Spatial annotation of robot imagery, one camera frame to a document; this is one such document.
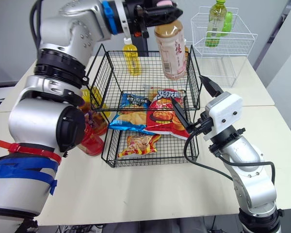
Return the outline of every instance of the wire basket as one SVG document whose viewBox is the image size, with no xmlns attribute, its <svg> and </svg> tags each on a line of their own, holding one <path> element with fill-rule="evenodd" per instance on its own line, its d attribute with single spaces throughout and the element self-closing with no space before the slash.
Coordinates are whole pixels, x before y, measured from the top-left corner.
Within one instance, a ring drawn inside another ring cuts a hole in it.
<svg viewBox="0 0 291 233">
<path fill-rule="evenodd" d="M 200 88 L 201 84 L 195 74 L 193 59 L 195 55 L 191 51 L 187 52 L 187 66 L 184 76 L 180 80 L 169 80 L 165 77 L 162 69 L 161 57 L 158 51 L 139 51 L 142 73 L 138 76 L 132 76 L 127 69 L 123 51 L 106 51 L 103 44 L 98 49 L 87 77 L 97 60 L 97 55 L 103 52 L 102 60 L 96 71 L 92 85 L 88 88 L 91 92 L 92 108 L 95 111 L 139 111 L 139 108 L 121 108 L 120 103 L 124 93 L 147 96 L 146 85 L 172 88 L 184 91 L 184 111 L 186 118 L 191 121 L 190 111 L 200 108 Z M 99 90 L 101 99 L 93 94 Z M 155 109 L 161 111 L 170 111 L 170 109 Z M 158 152 L 150 153 L 138 157 L 119 158 L 118 154 L 127 147 L 126 139 L 128 135 L 138 135 L 132 131 L 118 131 L 109 129 L 105 136 L 104 150 L 101 158 L 111 167 L 119 166 L 140 166 L 140 165 L 159 165 L 185 163 L 187 160 L 183 156 L 183 147 L 185 140 L 173 137 L 171 135 L 162 135 L 156 143 Z M 197 140 L 192 140 L 189 146 L 189 156 L 196 160 L 199 154 Z"/>
<path fill-rule="evenodd" d="M 221 87 L 232 87 L 257 39 L 238 15 L 238 8 L 226 8 L 233 14 L 231 32 L 220 36 L 217 47 L 208 47 L 206 35 L 211 7 L 202 6 L 191 19 L 193 46 L 197 50 L 203 75 L 211 78 Z"/>
</svg>

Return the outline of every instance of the white robotic arm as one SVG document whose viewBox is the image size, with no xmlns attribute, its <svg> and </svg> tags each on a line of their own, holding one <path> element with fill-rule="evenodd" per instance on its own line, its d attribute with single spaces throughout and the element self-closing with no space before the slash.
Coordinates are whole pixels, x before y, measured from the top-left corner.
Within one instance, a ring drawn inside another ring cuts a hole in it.
<svg viewBox="0 0 291 233">
<path fill-rule="evenodd" d="M 276 208 L 275 166 L 265 162 L 263 153 L 241 136 L 245 129 L 235 130 L 232 126 L 241 117 L 242 99 L 223 92 L 205 76 L 200 75 L 200 79 L 216 98 L 206 105 L 197 123 L 187 122 L 180 105 L 172 100 L 177 117 L 188 132 L 192 132 L 185 143 L 185 157 L 191 163 L 216 171 L 234 182 L 240 206 L 239 219 L 245 233 L 280 233 L 279 217 L 283 212 Z M 224 162 L 232 177 L 188 158 L 186 149 L 190 141 L 201 133 L 206 141 L 212 141 L 209 150 Z M 265 165 L 272 166 L 272 179 L 268 177 Z"/>
<path fill-rule="evenodd" d="M 34 75 L 28 77 L 9 118 L 16 143 L 0 142 L 10 151 L 0 157 L 0 232 L 21 233 L 37 227 L 32 219 L 54 191 L 62 157 L 81 142 L 84 116 L 76 107 L 82 104 L 81 86 L 88 84 L 84 69 L 95 43 L 122 32 L 148 37 L 146 27 L 172 22 L 182 14 L 175 5 L 154 7 L 158 1 L 74 0 L 58 16 L 43 22 L 41 41 L 39 36 L 36 41 Z M 279 233 L 281 212 L 276 209 L 276 192 L 266 175 L 266 163 L 261 164 L 263 155 L 240 136 L 241 130 L 231 126 L 240 118 L 241 98 L 220 88 L 212 96 L 218 97 L 207 105 L 197 128 L 175 108 L 181 122 L 193 131 L 187 144 L 199 133 L 212 140 L 211 152 L 225 162 L 232 175 L 245 232 Z"/>
<path fill-rule="evenodd" d="M 32 20 L 41 1 L 34 4 Z M 37 227 L 32 219 L 54 192 L 62 157 L 82 141 L 85 119 L 77 106 L 83 104 L 80 88 L 88 84 L 84 69 L 95 43 L 122 32 L 148 37 L 146 27 L 182 14 L 175 4 L 156 7 L 157 2 L 73 0 L 41 29 L 37 23 L 34 75 L 27 78 L 9 118 L 15 143 L 0 141 L 10 152 L 0 157 L 0 233 Z"/>
</svg>

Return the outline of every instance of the potato chip bag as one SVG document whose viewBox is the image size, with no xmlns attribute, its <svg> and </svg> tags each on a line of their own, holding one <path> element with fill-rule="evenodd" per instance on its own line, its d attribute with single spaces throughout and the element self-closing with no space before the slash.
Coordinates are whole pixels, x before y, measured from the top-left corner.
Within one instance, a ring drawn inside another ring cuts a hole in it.
<svg viewBox="0 0 291 233">
<path fill-rule="evenodd" d="M 157 152 L 155 143 L 161 138 L 161 135 L 139 135 L 127 137 L 127 148 L 118 154 L 118 157 L 128 155 L 144 155 Z"/>
<path fill-rule="evenodd" d="M 156 96 L 149 106 L 150 111 L 146 114 L 145 130 L 152 133 L 171 134 L 186 140 L 189 134 L 175 115 L 170 99 L 173 97 L 183 107 L 184 92 L 171 88 L 150 88 L 150 99 L 152 99 L 154 92 Z"/>
<path fill-rule="evenodd" d="M 151 132 L 144 131 L 146 127 L 145 110 L 147 110 L 149 104 L 150 102 L 146 97 L 124 93 L 120 105 L 123 110 L 116 113 L 109 129 L 132 130 L 153 135 Z"/>
</svg>

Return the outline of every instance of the beverage bottle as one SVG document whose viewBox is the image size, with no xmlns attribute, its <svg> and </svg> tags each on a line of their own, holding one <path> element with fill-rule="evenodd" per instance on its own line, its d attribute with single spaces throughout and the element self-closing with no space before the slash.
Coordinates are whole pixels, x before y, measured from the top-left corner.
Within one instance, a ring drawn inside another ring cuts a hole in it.
<svg viewBox="0 0 291 233">
<path fill-rule="evenodd" d="M 184 39 L 185 60 L 188 62 L 189 48 L 186 46 L 186 39 Z"/>
<path fill-rule="evenodd" d="M 131 38 L 124 38 L 124 44 L 123 53 L 126 60 L 127 69 L 133 76 L 140 75 L 141 65 L 138 57 L 137 47 L 132 44 Z"/>
<path fill-rule="evenodd" d="M 161 1 L 157 6 L 172 5 L 171 1 Z M 156 42 L 161 54 L 165 77 L 178 80 L 183 77 L 186 68 L 183 26 L 179 20 L 156 26 Z"/>
<path fill-rule="evenodd" d="M 228 11 L 227 14 L 225 15 L 224 26 L 222 28 L 222 31 L 227 33 L 221 33 L 221 36 L 226 36 L 232 30 L 232 20 L 233 13 Z"/>
<path fill-rule="evenodd" d="M 103 141 L 95 134 L 89 124 L 85 124 L 84 138 L 78 147 L 88 155 L 95 156 L 102 153 Z"/>
<path fill-rule="evenodd" d="M 90 93 L 89 90 L 87 88 L 84 88 L 81 90 L 82 91 L 82 98 L 85 101 L 85 103 L 90 103 L 91 102 L 91 97 L 90 97 Z M 98 88 L 96 88 L 95 86 L 92 87 L 92 94 L 94 95 L 95 99 L 92 98 L 92 104 L 94 105 L 95 108 L 99 107 L 101 105 L 102 102 L 102 96 L 100 94 L 100 91 Z M 102 105 L 102 108 L 106 109 L 108 108 L 108 106 L 104 103 Z M 110 112 L 103 112 L 106 117 L 109 117 L 111 115 Z"/>
<path fill-rule="evenodd" d="M 226 15 L 226 8 L 224 6 L 225 0 L 217 0 L 217 3 L 213 5 L 209 11 L 209 22 L 206 35 L 205 45 L 208 47 L 217 47 L 220 41 L 220 33 L 224 26 L 224 20 Z"/>
<path fill-rule="evenodd" d="M 92 110 L 92 105 L 89 98 L 89 90 L 82 90 L 84 105 L 80 106 L 80 109 L 84 113 L 85 122 L 93 129 L 94 133 L 97 135 L 103 135 L 108 130 L 108 123 L 101 114 Z"/>
</svg>

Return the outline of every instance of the white table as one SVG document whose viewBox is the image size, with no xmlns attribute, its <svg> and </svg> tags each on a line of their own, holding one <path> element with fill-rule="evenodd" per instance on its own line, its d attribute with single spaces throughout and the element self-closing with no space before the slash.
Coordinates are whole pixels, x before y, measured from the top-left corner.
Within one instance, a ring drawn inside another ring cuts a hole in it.
<svg viewBox="0 0 291 233">
<path fill-rule="evenodd" d="M 0 113 L 0 140 L 12 142 L 9 113 Z M 274 106 L 247 106 L 235 128 L 276 167 L 277 206 L 291 208 L 291 131 Z M 227 172 L 199 138 L 199 162 Z M 0 156 L 7 151 L 0 148 Z M 192 164 L 110 168 L 74 148 L 56 175 L 58 185 L 36 219 L 74 225 L 238 213 L 231 181 Z"/>
<path fill-rule="evenodd" d="M 91 58 L 89 65 L 86 70 L 90 67 L 90 64 L 93 60 Z M 97 70 L 99 63 L 101 61 L 101 57 L 98 57 L 95 65 L 91 71 L 90 78 L 93 80 L 95 77 L 95 70 Z M 236 66 L 241 66 L 241 60 L 234 60 Z M 31 65 L 31 67 L 27 70 L 27 72 L 23 75 L 20 81 L 17 83 L 15 88 L 11 91 L 9 96 L 5 98 L 5 100 L 0 105 L 0 112 L 10 112 L 16 102 L 18 94 L 24 88 L 26 79 L 28 76 L 33 75 L 35 67 L 35 62 Z M 249 61 L 246 60 L 243 69 L 233 85 L 233 88 L 223 88 L 224 91 L 228 91 L 230 93 L 238 94 L 243 98 L 244 106 L 267 106 L 274 105 L 274 101 L 271 96 L 268 94 L 267 90 L 263 86 L 261 80 L 257 76 L 256 72 L 253 70 Z M 205 107 L 206 104 L 212 100 L 212 97 L 206 92 L 203 88 L 200 95 L 200 106 Z"/>
</svg>

